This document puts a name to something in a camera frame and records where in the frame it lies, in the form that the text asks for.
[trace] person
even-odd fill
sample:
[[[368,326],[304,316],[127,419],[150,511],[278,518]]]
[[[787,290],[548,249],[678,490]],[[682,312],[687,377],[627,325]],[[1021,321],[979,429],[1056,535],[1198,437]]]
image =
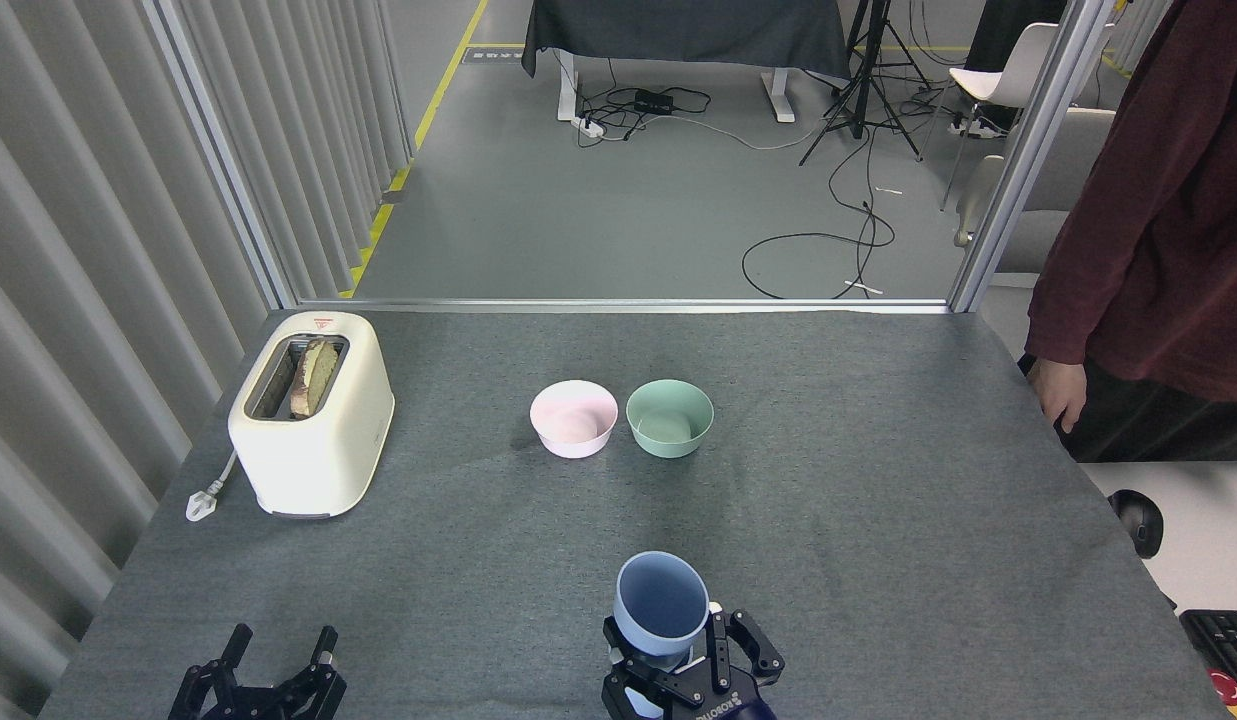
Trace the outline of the person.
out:
[[[1237,460],[1237,0],[1166,10],[1028,314],[1076,460]]]

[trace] sneaker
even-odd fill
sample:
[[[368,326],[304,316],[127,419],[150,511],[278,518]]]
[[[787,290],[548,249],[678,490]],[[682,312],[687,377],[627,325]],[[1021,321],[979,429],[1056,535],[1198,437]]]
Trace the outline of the sneaker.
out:
[[[948,122],[948,132],[951,135],[967,135],[970,137],[978,137],[982,140],[990,140],[992,137],[1004,137],[1006,132],[1002,129],[993,126],[992,122],[987,122],[982,118],[974,124],[974,127],[969,126],[969,118],[956,116],[951,122]]]

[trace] pink bowl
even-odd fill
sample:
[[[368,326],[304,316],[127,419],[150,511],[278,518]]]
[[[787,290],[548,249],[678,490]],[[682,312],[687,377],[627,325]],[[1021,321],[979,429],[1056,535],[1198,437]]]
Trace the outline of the pink bowl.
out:
[[[589,456],[609,442],[618,421],[618,401],[607,388],[588,381],[546,387],[529,406],[542,445],[559,456]]]

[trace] power plug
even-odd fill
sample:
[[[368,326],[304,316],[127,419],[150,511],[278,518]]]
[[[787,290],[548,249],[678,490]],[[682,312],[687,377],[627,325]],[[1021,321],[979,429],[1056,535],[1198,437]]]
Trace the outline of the power plug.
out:
[[[601,126],[600,122],[595,122],[595,120],[591,120],[590,118],[574,118],[573,120],[569,120],[569,122],[573,124],[573,127],[580,129],[581,135],[593,140],[605,136],[605,126]]]

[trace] bread slice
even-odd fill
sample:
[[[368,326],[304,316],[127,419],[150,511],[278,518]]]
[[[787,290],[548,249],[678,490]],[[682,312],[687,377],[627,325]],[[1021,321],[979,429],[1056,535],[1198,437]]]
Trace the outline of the bread slice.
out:
[[[306,421],[320,408],[320,398],[325,397],[336,365],[338,348],[334,348],[334,343],[325,340],[307,343],[307,350],[303,350],[298,360],[293,387],[289,388],[289,412],[296,421]]]

